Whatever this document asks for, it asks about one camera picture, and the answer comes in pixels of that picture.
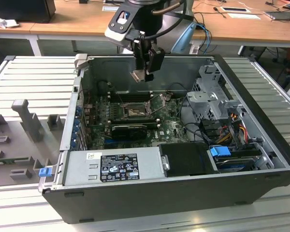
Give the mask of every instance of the wire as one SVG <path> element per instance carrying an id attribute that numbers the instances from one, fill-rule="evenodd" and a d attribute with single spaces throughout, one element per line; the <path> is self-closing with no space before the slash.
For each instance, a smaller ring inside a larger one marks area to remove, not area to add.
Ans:
<path id="1" fill-rule="evenodd" d="M 107 137 L 107 138 L 110 138 L 110 139 L 113 139 L 111 136 L 108 136 L 108 135 L 103 135 L 104 137 Z"/>
<path id="2" fill-rule="evenodd" d="M 196 130 L 194 131 L 194 134 L 193 134 L 193 140 L 194 140 L 194 141 L 195 141 L 195 133 L 196 133 L 197 131 L 199 131 L 199 129 L 196 129 Z"/>
<path id="3" fill-rule="evenodd" d="M 245 142 L 248 143 L 248 132 L 247 132 L 246 127 L 244 127 L 242 124 L 240 124 L 239 128 L 243 131 Z"/>
<path id="4" fill-rule="evenodd" d="M 209 3 L 206 3 L 206 2 L 200 2 L 198 5 L 196 5 L 195 7 L 193 7 L 193 9 L 197 8 L 198 6 L 200 6 L 201 4 L 206 4 L 206 5 L 210 5 L 210 6 L 217 6 L 217 5 L 213 5 L 213 4 L 209 4 Z"/>
<path id="5" fill-rule="evenodd" d="M 202 26 L 202 25 L 200 25 L 200 24 L 198 24 L 198 26 L 204 30 L 204 32 L 205 32 L 205 39 L 204 39 L 203 43 L 201 44 L 201 46 L 199 47 L 199 50 L 203 47 L 203 45 L 205 44 L 205 41 L 207 40 L 206 49 L 203 51 L 203 54 L 205 54 L 206 51 L 207 51 L 207 49 L 208 49 L 208 47 L 209 47 L 209 45 L 211 44 L 211 41 L 212 41 L 212 33 L 211 33 L 210 30 L 208 30 L 208 29 L 206 28 L 206 26 L 205 26 L 205 21 L 204 21 L 204 16 L 203 16 L 203 14 L 200 13 L 200 12 L 194 12 L 193 14 L 200 14 L 201 17 L 202 17 L 202 21 L 203 21 L 203 25 L 204 25 L 204 26 Z"/>
<path id="6" fill-rule="evenodd" d="M 217 144 L 220 144 L 222 142 L 225 142 L 226 140 L 230 139 L 232 137 L 231 132 L 229 132 L 226 136 L 224 136 L 222 139 L 220 139 Z"/>
<path id="7" fill-rule="evenodd" d="M 238 2 L 239 4 L 242 4 L 242 5 L 244 5 L 244 6 L 246 6 L 248 9 L 251 9 L 251 10 L 257 10 L 257 11 L 263 11 L 263 10 L 260 10 L 260 9 L 251 8 L 251 7 L 247 6 L 245 3 L 242 3 L 242 2 L 240 2 L 240 1 L 236 1 L 236 2 Z"/>
<path id="8" fill-rule="evenodd" d="M 268 49 L 268 48 L 266 48 L 266 50 L 267 50 L 269 53 L 271 53 L 273 56 L 275 56 L 275 57 L 278 58 L 278 49 L 277 49 L 277 54 L 275 54 L 274 51 L 272 51 L 272 50 L 270 50 L 270 49 Z"/>
<path id="9" fill-rule="evenodd" d="M 216 48 L 218 47 L 218 45 L 215 45 L 215 47 L 211 50 L 211 51 L 207 51 L 207 53 L 211 53 L 213 52 Z"/>
<path id="10" fill-rule="evenodd" d="M 199 136 L 200 138 L 204 139 L 200 134 L 197 134 L 196 132 L 194 132 L 194 131 L 192 131 L 192 130 L 190 130 L 189 128 L 186 127 L 186 125 L 191 124 L 191 122 L 190 122 L 190 123 L 187 123 L 187 124 L 184 125 L 184 123 L 183 123 L 183 121 L 182 121 L 181 112 L 182 112 L 182 108 L 183 108 L 183 105 L 184 105 L 185 100 L 187 100 L 187 96 L 184 97 L 184 99 L 183 99 L 183 101 L 182 101 L 182 103 L 181 103 L 181 105 L 180 105 L 180 109 L 179 109 L 179 113 L 178 113 L 179 122 L 183 125 L 183 127 L 186 128 L 187 131 L 189 131 L 190 133 L 195 134 L 195 135 Z"/>
<path id="11" fill-rule="evenodd" d="M 183 86 L 182 83 L 180 82 L 172 82 L 167 88 L 166 88 L 166 92 L 168 92 L 170 90 L 170 88 L 173 86 L 173 85 L 180 85 L 182 88 L 184 88 L 187 92 L 189 92 L 189 90 Z"/>
<path id="12" fill-rule="evenodd" d="M 176 28 L 180 23 L 181 21 L 183 21 L 184 17 L 186 16 L 186 10 L 187 10 L 187 0 L 182 0 L 183 1 L 183 4 L 184 4 L 184 9 L 183 9 L 183 12 L 180 16 L 180 18 L 176 21 L 176 23 L 174 23 L 172 26 L 170 26 L 169 28 L 167 28 L 166 30 L 162 31 L 162 32 L 159 32 L 155 35 L 150 35 L 150 36 L 145 36 L 144 37 L 144 40 L 154 40 L 162 35 L 165 35 L 167 33 L 169 33 L 171 30 L 173 30 L 174 28 Z"/>

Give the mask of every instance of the black cable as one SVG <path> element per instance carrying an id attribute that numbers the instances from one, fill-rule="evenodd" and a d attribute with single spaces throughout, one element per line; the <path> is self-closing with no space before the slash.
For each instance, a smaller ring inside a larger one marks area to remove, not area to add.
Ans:
<path id="1" fill-rule="evenodd" d="M 203 26 L 204 26 L 204 28 L 206 28 L 206 27 L 205 27 L 204 16 L 203 16 L 203 14 L 201 14 L 201 13 L 200 13 L 200 15 L 202 16 L 202 23 L 203 23 Z M 206 31 L 204 31 L 204 33 L 205 33 L 205 39 L 204 39 L 204 41 L 202 42 L 201 46 L 199 47 L 199 50 L 201 50 L 201 48 L 204 46 L 205 41 L 206 41 L 206 39 L 207 39 Z"/>
<path id="2" fill-rule="evenodd" d="M 197 7 L 200 6 L 201 4 L 206 4 L 206 5 L 209 5 L 209 6 L 216 6 L 216 5 L 212 5 L 212 4 L 206 3 L 206 2 L 201 2 L 201 3 L 199 3 L 198 5 L 196 5 L 195 7 L 193 7 L 193 9 L 197 8 Z"/>
<path id="3" fill-rule="evenodd" d="M 184 97 L 184 99 L 183 99 L 183 101 L 182 101 L 182 104 L 181 104 L 181 106 L 180 106 L 180 109 L 179 109 L 179 115 L 178 115 L 178 117 L 179 117 L 179 122 L 181 123 L 181 125 L 182 125 L 183 127 L 186 128 L 187 131 L 189 131 L 190 133 L 192 133 L 192 134 L 194 134 L 194 135 L 197 135 L 197 136 L 199 136 L 200 138 L 204 139 L 200 134 L 197 134 L 196 132 L 194 132 L 194 131 L 192 131 L 192 130 L 190 130 L 189 128 L 186 127 L 186 125 L 189 125 L 189 124 L 194 124 L 194 125 L 197 126 L 197 125 L 198 125 L 197 122 L 195 122 L 195 123 L 193 123 L 193 122 L 189 122 L 189 123 L 187 123 L 187 124 L 184 124 L 183 121 L 182 121 L 181 112 L 182 112 L 182 108 L 183 108 L 183 105 L 184 105 L 185 100 L 187 100 L 187 96 Z"/>
<path id="4" fill-rule="evenodd" d="M 183 84 L 182 83 L 180 83 L 180 82 L 172 82 L 167 88 L 166 88 L 166 91 L 168 92 L 168 91 L 170 91 L 170 88 L 173 86 L 173 85 L 180 85 L 182 88 L 184 88 L 187 92 L 189 92 L 189 90 L 186 88 L 186 87 L 184 87 L 183 86 Z"/>
<path id="5" fill-rule="evenodd" d="M 219 10 L 218 10 L 217 7 L 214 7 L 213 9 L 214 9 L 214 11 L 217 11 L 219 14 L 221 14 L 223 18 L 227 18 L 226 16 L 224 16 L 224 15 L 223 15 Z"/>
<path id="6" fill-rule="evenodd" d="M 278 52 L 277 52 L 277 54 L 275 54 L 274 51 L 272 51 L 272 50 L 270 50 L 270 49 L 268 49 L 268 48 L 266 48 L 266 50 L 268 50 L 269 53 L 271 53 L 273 56 L 275 56 L 275 57 L 278 58 L 278 55 L 277 55 Z"/>
<path id="7" fill-rule="evenodd" d="M 200 129 L 196 129 L 195 131 L 194 131 L 194 133 L 196 133 L 197 131 L 199 131 Z M 193 140 L 195 141 L 195 134 L 193 134 Z"/>
<path id="8" fill-rule="evenodd" d="M 287 66 L 290 64 L 290 60 L 285 64 L 284 68 L 281 70 L 281 72 L 279 73 L 278 77 L 276 78 L 276 82 L 278 81 L 278 79 L 280 78 L 280 76 L 282 75 L 282 73 L 284 72 L 284 70 L 287 68 Z"/>
<path id="9" fill-rule="evenodd" d="M 183 21 L 184 17 L 186 16 L 187 0 L 182 0 L 182 1 L 183 1 L 183 4 L 184 4 L 183 13 L 180 16 L 180 18 L 176 21 L 176 23 L 174 23 L 172 26 L 170 26 L 166 30 L 164 30 L 162 32 L 159 32 L 159 33 L 157 33 L 155 35 L 145 36 L 144 40 L 154 40 L 154 39 L 156 39 L 156 38 L 158 38 L 158 37 L 160 37 L 162 35 L 165 35 L 165 34 L 169 33 L 171 30 L 173 30 L 174 28 L 176 28 L 181 23 L 181 21 Z"/>
<path id="10" fill-rule="evenodd" d="M 207 53 L 211 53 L 213 52 L 216 48 L 218 47 L 218 45 L 215 45 L 215 47 L 211 50 L 211 51 L 207 51 Z"/>

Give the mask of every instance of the computer case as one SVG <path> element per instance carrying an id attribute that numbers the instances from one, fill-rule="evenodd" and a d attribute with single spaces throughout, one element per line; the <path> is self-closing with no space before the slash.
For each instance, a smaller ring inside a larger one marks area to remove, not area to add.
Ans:
<path id="1" fill-rule="evenodd" d="M 0 18 L 48 23 L 56 11 L 54 0 L 0 0 Z"/>

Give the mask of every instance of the warning label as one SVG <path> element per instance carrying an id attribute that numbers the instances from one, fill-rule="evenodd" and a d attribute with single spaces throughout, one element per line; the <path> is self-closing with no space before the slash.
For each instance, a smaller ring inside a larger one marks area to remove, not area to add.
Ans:
<path id="1" fill-rule="evenodd" d="M 101 156 L 102 182 L 140 179 L 136 154 Z"/>

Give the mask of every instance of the metal chassis frame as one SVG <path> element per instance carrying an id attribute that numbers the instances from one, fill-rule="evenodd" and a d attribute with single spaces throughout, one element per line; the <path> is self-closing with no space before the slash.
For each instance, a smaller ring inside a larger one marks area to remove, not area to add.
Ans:
<path id="1" fill-rule="evenodd" d="M 248 108 L 251 111 L 251 114 L 254 116 L 254 121 L 256 123 L 260 124 L 260 127 L 262 128 L 262 133 L 267 136 L 267 139 L 269 140 L 269 143 L 272 147 L 276 147 L 278 151 L 281 153 L 283 158 L 287 161 L 285 163 L 283 160 L 283 164 L 286 166 L 285 169 L 280 169 L 280 170 L 290 170 L 290 145 L 285 141 L 285 139 L 282 137 L 282 135 L 279 133 L 279 131 L 276 129 L 276 127 L 272 124 L 270 119 L 266 116 L 266 114 L 263 112 L 263 110 L 259 107 L 259 105 L 256 103 L 256 101 L 252 98 L 252 96 L 249 94 L 249 92 L 246 90 L 244 85 L 240 82 L 238 77 L 234 74 L 234 72 L 230 69 L 228 64 L 225 62 L 225 60 L 220 56 L 200 56 L 199 57 L 204 57 L 204 58 L 211 58 L 214 64 L 218 67 L 218 69 L 221 71 L 223 74 L 224 78 L 228 82 L 229 85 L 233 86 L 234 89 L 236 89 L 237 94 L 240 92 L 241 95 L 239 95 L 239 99 L 243 100 L 243 102 L 248 102 L 245 107 Z M 84 69 L 81 70 L 80 77 L 83 77 L 84 75 Z M 77 79 L 77 81 L 74 83 L 75 86 L 80 85 L 80 78 Z M 70 140 L 71 140 L 71 129 L 72 129 L 72 123 L 74 119 L 74 114 L 75 114 L 75 106 L 76 106 L 76 101 L 77 101 L 77 93 L 73 93 L 71 96 L 71 102 L 70 102 L 70 107 L 69 107 L 69 112 L 71 114 L 67 115 L 67 120 L 65 123 L 65 129 L 62 135 L 62 141 L 60 145 L 60 151 L 62 152 L 58 164 L 60 164 L 60 167 L 57 167 L 56 171 L 56 176 L 54 179 L 54 185 L 51 187 L 52 190 L 54 189 L 73 189 L 73 188 L 78 188 L 80 186 L 63 186 L 63 180 L 65 176 L 65 170 L 67 168 L 67 163 L 66 161 L 68 160 L 69 157 L 69 149 L 70 149 Z M 264 172 L 275 172 L 279 171 L 279 169 L 273 169 L 273 170 L 263 170 Z"/>
<path id="2" fill-rule="evenodd" d="M 238 94 L 241 93 L 240 98 L 245 103 L 245 107 L 250 110 L 250 112 L 254 115 L 255 122 L 258 126 L 260 126 L 265 132 L 267 136 L 269 136 L 269 140 L 271 143 L 271 146 L 276 147 L 277 151 L 281 153 L 281 155 L 284 157 L 284 159 L 287 161 L 287 163 L 290 165 L 290 146 L 289 144 L 284 140 L 282 135 L 278 132 L 278 130 L 275 128 L 275 126 L 272 124 L 270 119 L 266 116 L 266 114 L 263 112 L 263 110 L 259 107 L 259 105 L 256 103 L 256 101 L 252 98 L 252 96 L 249 94 L 249 92 L 246 90 L 244 85 L 241 83 L 241 81 L 238 79 L 238 77 L 235 75 L 235 73 L 232 71 L 232 69 L 228 66 L 228 64 L 225 62 L 225 60 L 221 56 L 200 56 L 204 58 L 209 58 L 213 61 L 213 63 L 217 66 L 217 68 L 221 71 L 221 74 L 224 76 L 226 81 L 230 86 L 233 87 L 235 92 Z M 47 201 L 53 206 L 60 215 L 63 217 L 64 221 L 68 223 L 78 223 L 78 222 L 89 222 L 93 220 L 110 220 L 110 219 L 116 219 L 114 215 L 112 217 L 105 216 L 105 214 L 102 214 L 102 216 L 98 216 L 98 218 L 91 218 L 92 213 L 97 213 L 96 209 L 93 210 L 91 213 L 90 207 L 94 205 L 94 203 L 89 203 L 86 205 L 86 202 L 90 201 L 90 196 L 93 194 L 95 197 L 102 197 L 102 201 L 105 201 L 104 197 L 109 196 L 113 189 L 118 189 L 118 192 L 121 194 L 127 194 L 128 189 L 134 189 L 136 191 L 142 192 L 142 194 L 145 194 L 145 189 L 148 188 L 157 188 L 157 193 L 155 194 L 161 194 L 165 191 L 163 186 L 166 188 L 175 188 L 176 191 L 178 191 L 178 188 L 181 185 L 187 186 L 187 189 L 194 189 L 195 191 L 195 185 L 193 183 L 196 183 L 197 186 L 205 188 L 204 190 L 200 191 L 202 194 L 206 194 L 206 189 L 209 187 L 209 184 L 214 184 L 214 188 L 221 188 L 224 184 L 226 185 L 226 188 L 232 188 L 234 184 L 239 184 L 242 186 L 242 188 L 246 189 L 246 187 L 243 186 L 244 183 L 251 183 L 255 180 L 257 185 L 264 184 L 260 190 L 258 190 L 255 193 L 250 193 L 249 196 L 241 196 L 244 199 L 244 204 L 247 203 L 253 203 L 255 200 L 257 200 L 259 197 L 261 197 L 263 194 L 267 193 L 272 188 L 278 187 L 278 186 L 286 186 L 290 184 L 290 166 L 288 165 L 285 168 L 281 169 L 270 169 L 270 170 L 259 170 L 259 171 L 250 171 L 246 173 L 232 173 L 232 174 L 212 174 L 207 176 L 184 176 L 184 177 L 171 177 L 166 178 L 163 180 L 142 180 L 142 181 L 135 181 L 133 183 L 101 183 L 101 184 L 94 184 L 94 185 L 77 185 L 77 186 L 64 186 L 64 178 L 65 178 L 65 170 L 67 170 L 67 165 L 69 158 L 69 150 L 65 149 L 63 153 L 61 153 L 60 160 L 58 161 L 56 173 L 55 173 L 55 180 L 52 186 L 46 187 L 42 191 L 42 195 L 47 199 Z M 267 184 L 263 181 L 266 179 L 274 179 L 273 182 L 267 182 Z M 175 212 L 183 211 L 183 210 L 196 210 L 196 209 L 206 209 L 206 208 L 212 208 L 212 207 L 224 207 L 229 206 L 233 203 L 241 204 L 241 202 L 237 203 L 236 200 L 233 198 L 228 198 L 228 200 L 224 203 L 219 203 L 218 206 L 213 204 L 204 204 L 202 203 L 200 206 L 196 208 L 196 206 L 189 206 L 187 202 L 183 202 L 183 205 L 178 205 L 175 208 L 172 208 L 172 210 Z M 81 205 L 84 205 L 84 211 L 83 213 L 80 213 L 79 208 L 82 207 Z M 74 211 L 69 211 L 68 208 L 76 207 Z M 145 210 L 146 204 L 140 206 L 140 209 Z M 167 213 L 165 210 L 171 210 L 169 207 L 165 206 L 161 208 L 160 210 L 155 211 L 156 214 L 164 214 Z M 132 215 L 126 214 L 127 211 L 125 209 L 125 217 L 132 217 Z M 146 210 L 144 212 L 138 211 L 137 214 L 135 214 L 135 217 L 140 216 L 146 216 L 148 215 L 148 212 Z"/>

